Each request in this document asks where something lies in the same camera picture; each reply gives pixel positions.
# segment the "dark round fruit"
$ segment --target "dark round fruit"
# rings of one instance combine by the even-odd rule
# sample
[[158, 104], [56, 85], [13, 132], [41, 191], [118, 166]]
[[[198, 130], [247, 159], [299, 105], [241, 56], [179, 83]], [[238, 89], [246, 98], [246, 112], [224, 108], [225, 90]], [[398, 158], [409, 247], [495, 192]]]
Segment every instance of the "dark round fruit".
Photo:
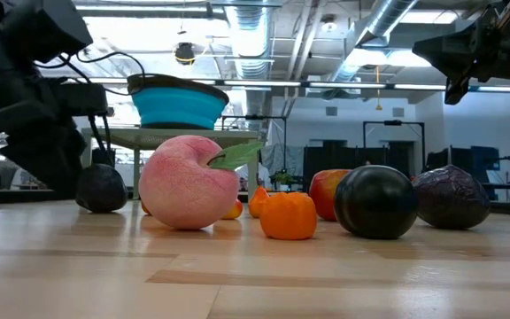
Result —
[[108, 213], [128, 202], [128, 190], [115, 168], [93, 164], [81, 171], [76, 204], [94, 213]]
[[419, 197], [419, 217], [436, 228], [466, 230], [490, 214], [483, 186], [454, 165], [419, 175], [413, 186]]
[[369, 165], [346, 175], [337, 185], [336, 218], [346, 230], [370, 239], [397, 239], [416, 220], [413, 185], [394, 168]]

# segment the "cable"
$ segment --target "cable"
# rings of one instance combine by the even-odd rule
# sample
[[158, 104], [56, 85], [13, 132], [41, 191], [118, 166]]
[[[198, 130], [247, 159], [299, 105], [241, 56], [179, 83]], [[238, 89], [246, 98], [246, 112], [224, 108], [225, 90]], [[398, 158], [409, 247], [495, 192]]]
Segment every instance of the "cable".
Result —
[[[99, 135], [99, 131], [97, 130], [96, 117], [94, 115], [90, 115], [90, 116], [88, 116], [88, 120], [89, 120], [89, 126], [92, 128], [92, 134], [94, 135], [94, 138], [97, 141], [97, 147], [99, 147], [99, 149], [102, 151], [102, 153], [105, 154], [107, 163], [111, 167], [113, 167], [112, 158], [110, 157], [110, 153], [105, 150], [104, 141], [102, 140], [102, 137]], [[107, 129], [105, 131], [105, 138], [108, 138], [109, 134], [110, 134], [109, 129]]]
[[[113, 56], [116, 56], [116, 55], [122, 55], [124, 57], [128, 57], [128, 58], [131, 58], [132, 60], [134, 60], [136, 62], [136, 64], [139, 66], [139, 69], [141, 69], [141, 75], [142, 75], [142, 80], [144, 81], [145, 79], [145, 76], [147, 75], [145, 73], [145, 68], [143, 67], [143, 65], [141, 64], [141, 62], [139, 62], [138, 59], [136, 59], [134, 56], [130, 55], [130, 54], [127, 54], [125, 52], [120, 52], [120, 51], [115, 51], [115, 52], [112, 52], [112, 53], [108, 53], [106, 55], [104, 55], [103, 57], [101, 58], [93, 58], [93, 59], [81, 59], [80, 58], [80, 53], [76, 53], [76, 58], [78, 59], [78, 61], [80, 61], [81, 63], [95, 63], [95, 62], [99, 62], [99, 61], [103, 61], [107, 58], [110, 58], [110, 57], [113, 57]], [[143, 85], [141, 85], [140, 89], [137, 91], [137, 92], [133, 92], [133, 93], [119, 93], [119, 92], [116, 92], [112, 89], [107, 89], [107, 88], [104, 88], [106, 91], [112, 93], [112, 94], [116, 94], [116, 95], [121, 95], [123, 97], [128, 97], [128, 96], [131, 96], [135, 93], [139, 93], [141, 91], [141, 89], [143, 89]]]
[[44, 66], [44, 65], [40, 65], [40, 64], [36, 64], [35, 63], [35, 66], [36, 67], [40, 67], [40, 68], [43, 68], [43, 69], [55, 69], [55, 68], [60, 68], [60, 67], [64, 67], [64, 66], [67, 66], [68, 65], [68, 62], [70, 62], [70, 59], [72, 58], [72, 55], [69, 55], [68, 57], [64, 58], [62, 56], [59, 56], [58, 58], [60, 58], [62, 60], [62, 63], [59, 63], [57, 65], [54, 65], [54, 66]]
[[[83, 73], [78, 67], [73, 65], [66, 58], [64, 58], [64, 57], [58, 57], [58, 58], [60, 58], [60, 60], [62, 60], [62, 62], [66, 63], [67, 66], [72, 68], [73, 71], [75, 71], [79, 76], [81, 76], [84, 80], [86, 80], [87, 83], [92, 83], [92, 81], [89, 79], [89, 77], [85, 73]], [[107, 158], [107, 163], [109, 163], [110, 166], [113, 167], [112, 159], [110, 158], [110, 153], [107, 152], [107, 151], [111, 151], [111, 144], [112, 144], [111, 133], [110, 133], [110, 130], [109, 130], [109, 126], [107, 124], [107, 118], [104, 116], [105, 139], [106, 139], [106, 142], [108, 144], [107, 151], [106, 151], [106, 149], [104, 147], [104, 141], [102, 141], [102, 137], [99, 135], [99, 131], [97, 130], [96, 116], [93, 115], [93, 114], [89, 115], [88, 116], [88, 121], [89, 121], [89, 125], [90, 125], [90, 127], [92, 129], [92, 134], [94, 135], [94, 138], [97, 141], [97, 146], [105, 154], [105, 157]]]
[[102, 119], [104, 119], [105, 142], [107, 144], [107, 153], [108, 155], [110, 155], [112, 153], [112, 133], [110, 132], [110, 125], [107, 123], [107, 115], [103, 115]]
[[82, 77], [84, 80], [86, 80], [87, 83], [92, 83], [92, 81], [89, 79], [89, 77], [83, 73], [78, 67], [73, 65], [70, 61], [68, 61], [64, 57], [58, 57], [62, 62], [64, 62], [68, 67], [70, 67], [74, 72], [76, 72], [80, 77]]

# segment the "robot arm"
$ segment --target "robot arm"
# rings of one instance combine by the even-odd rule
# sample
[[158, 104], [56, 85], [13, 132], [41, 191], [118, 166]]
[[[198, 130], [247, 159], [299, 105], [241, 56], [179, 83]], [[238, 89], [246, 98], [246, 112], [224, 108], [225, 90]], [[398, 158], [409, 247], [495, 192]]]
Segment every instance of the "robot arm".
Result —
[[510, 1], [489, 5], [473, 25], [459, 33], [419, 41], [414, 54], [447, 77], [445, 103], [458, 104], [470, 78], [510, 80]]
[[73, 116], [107, 112], [104, 87], [44, 78], [35, 61], [74, 55], [92, 44], [70, 0], [0, 3], [0, 153], [55, 191], [74, 194], [86, 147]]

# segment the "red apple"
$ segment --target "red apple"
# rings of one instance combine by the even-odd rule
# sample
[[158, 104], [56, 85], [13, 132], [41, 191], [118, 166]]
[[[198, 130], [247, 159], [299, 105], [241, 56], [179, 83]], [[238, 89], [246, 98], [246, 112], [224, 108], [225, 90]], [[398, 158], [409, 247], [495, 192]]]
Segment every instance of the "red apple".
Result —
[[316, 213], [326, 221], [336, 221], [336, 215], [334, 214], [334, 195], [336, 195], [336, 187], [349, 172], [349, 169], [321, 171], [316, 173], [310, 183], [310, 190], [308, 193], [316, 205]]
[[201, 136], [178, 136], [160, 145], [139, 181], [151, 215], [179, 230], [198, 230], [229, 212], [237, 199], [239, 177], [208, 166], [220, 151], [213, 140]]
[[243, 204], [239, 199], [236, 199], [236, 203], [234, 204], [233, 208], [229, 210], [229, 212], [221, 217], [221, 219], [235, 219], [239, 216], [241, 216], [241, 213], [243, 212]]

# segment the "orange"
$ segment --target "orange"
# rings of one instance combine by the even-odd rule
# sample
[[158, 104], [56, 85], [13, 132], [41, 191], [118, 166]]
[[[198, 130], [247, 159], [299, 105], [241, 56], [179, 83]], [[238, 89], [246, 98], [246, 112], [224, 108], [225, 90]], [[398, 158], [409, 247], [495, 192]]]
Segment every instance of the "orange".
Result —
[[267, 191], [261, 186], [257, 188], [253, 194], [253, 198], [249, 201], [249, 214], [253, 218], [259, 218], [263, 210], [263, 203], [269, 198]]
[[283, 240], [311, 238], [318, 224], [312, 199], [296, 192], [282, 192], [267, 199], [259, 218], [267, 237]]

